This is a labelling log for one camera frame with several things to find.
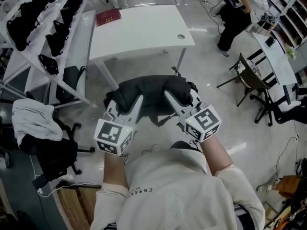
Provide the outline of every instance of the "office chair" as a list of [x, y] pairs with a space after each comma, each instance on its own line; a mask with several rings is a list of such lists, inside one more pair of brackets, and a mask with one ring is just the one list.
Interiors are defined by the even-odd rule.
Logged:
[[[298, 84], [292, 87], [292, 99], [296, 99], [298, 95], [306, 95], [306, 88], [299, 88]], [[255, 123], [257, 124], [263, 116], [267, 113], [271, 116], [274, 113], [275, 121], [278, 124], [283, 124], [290, 120], [295, 120], [297, 122], [307, 124], [307, 108], [305, 107], [307, 98], [305, 97], [301, 101], [291, 101], [290, 104], [287, 103], [287, 98], [284, 95], [283, 88], [280, 85], [274, 85], [268, 93], [265, 92], [265, 99], [263, 101], [261, 98], [251, 95], [250, 99], [256, 99], [264, 105], [264, 110], [262, 111], [259, 118], [256, 118]]]
[[77, 161], [77, 152], [95, 152], [95, 148], [89, 150], [78, 149], [78, 143], [74, 141], [73, 135], [76, 128], [80, 128], [81, 124], [76, 123], [70, 129], [60, 120], [53, 119], [62, 130], [65, 130], [69, 139], [63, 138], [61, 141], [53, 141], [47, 139], [38, 139], [29, 134], [25, 135], [19, 146], [22, 151], [30, 155], [36, 155], [43, 174], [32, 181], [36, 189], [45, 186], [48, 182], [67, 174], [67, 168], [72, 167], [76, 175], [82, 173], [76, 169], [74, 162]]
[[225, 83], [222, 83], [217, 86], [217, 88], [220, 88], [221, 86], [234, 81], [234, 80], [241, 80], [241, 82], [245, 85], [247, 88], [247, 91], [245, 91], [245, 95], [243, 99], [237, 104], [239, 107], [241, 103], [244, 101], [244, 99], [254, 90], [267, 90], [270, 87], [266, 85], [261, 80], [260, 71], [258, 70], [257, 66], [252, 62], [244, 59], [242, 54], [240, 53], [239, 61], [233, 66], [236, 68], [237, 76], [226, 81]]

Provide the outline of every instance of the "brown pants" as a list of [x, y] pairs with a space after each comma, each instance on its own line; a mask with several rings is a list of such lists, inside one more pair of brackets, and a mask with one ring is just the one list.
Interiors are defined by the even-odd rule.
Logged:
[[278, 184], [272, 186], [272, 190], [279, 191], [285, 198], [293, 198], [301, 179], [302, 176], [299, 175], [284, 176]]

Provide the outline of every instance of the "black trousers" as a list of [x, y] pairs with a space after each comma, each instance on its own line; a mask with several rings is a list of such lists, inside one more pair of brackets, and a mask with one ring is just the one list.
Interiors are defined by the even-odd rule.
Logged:
[[228, 51], [234, 38], [245, 30], [250, 24], [250, 14], [242, 11], [242, 8], [234, 8], [226, 4], [220, 11], [223, 21], [226, 22], [218, 46], [223, 51]]

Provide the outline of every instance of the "white shirt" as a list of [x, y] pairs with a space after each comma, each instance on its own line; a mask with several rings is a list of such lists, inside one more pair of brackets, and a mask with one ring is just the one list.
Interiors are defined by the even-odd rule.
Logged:
[[252, 23], [260, 21], [261, 17], [269, 10], [268, 0], [249, 0], [252, 12], [250, 19]]
[[91, 230], [236, 230], [234, 202], [262, 230], [265, 212], [244, 174], [234, 165], [207, 175], [194, 150], [169, 149], [126, 166], [130, 189], [103, 184], [96, 194]]

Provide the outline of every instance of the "wooden chair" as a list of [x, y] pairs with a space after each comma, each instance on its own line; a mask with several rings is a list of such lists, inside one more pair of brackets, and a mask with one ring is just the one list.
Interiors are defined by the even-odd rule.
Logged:
[[241, 62], [243, 64], [243, 66], [245, 67], [245, 69], [242, 72], [238, 72], [238, 65], [239, 63], [235, 66], [236, 70], [237, 70], [237, 76], [226, 81], [225, 83], [222, 83], [220, 85], [217, 86], [217, 88], [220, 88], [221, 86], [232, 82], [234, 80], [241, 80], [241, 82], [247, 87], [247, 91], [245, 92], [245, 95], [243, 97], [243, 99], [236, 105], [236, 106], [240, 106], [241, 103], [244, 101], [244, 99], [254, 90], [261, 90], [261, 91], [266, 91], [268, 90], [270, 87], [268, 85], [266, 85], [261, 78], [253, 71], [253, 69], [249, 66], [249, 64], [246, 62], [246, 60], [244, 59], [244, 57], [242, 56], [242, 54], [240, 53], [240, 57], [239, 57], [239, 63]]

